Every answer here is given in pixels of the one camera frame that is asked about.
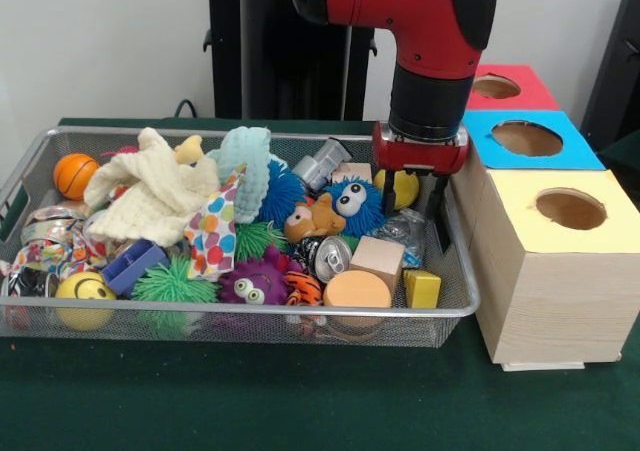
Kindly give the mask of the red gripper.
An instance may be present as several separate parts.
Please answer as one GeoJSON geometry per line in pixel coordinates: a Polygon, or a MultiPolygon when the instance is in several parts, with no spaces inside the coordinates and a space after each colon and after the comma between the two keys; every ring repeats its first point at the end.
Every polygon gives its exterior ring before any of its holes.
{"type": "Polygon", "coordinates": [[[433,220],[443,200],[449,176],[457,173],[466,161],[470,138],[460,125],[448,141],[415,141],[396,134],[387,122],[375,122],[372,134],[374,161],[385,172],[382,208],[386,217],[395,211],[395,172],[434,174],[435,184],[428,199],[428,219],[433,220]]]}

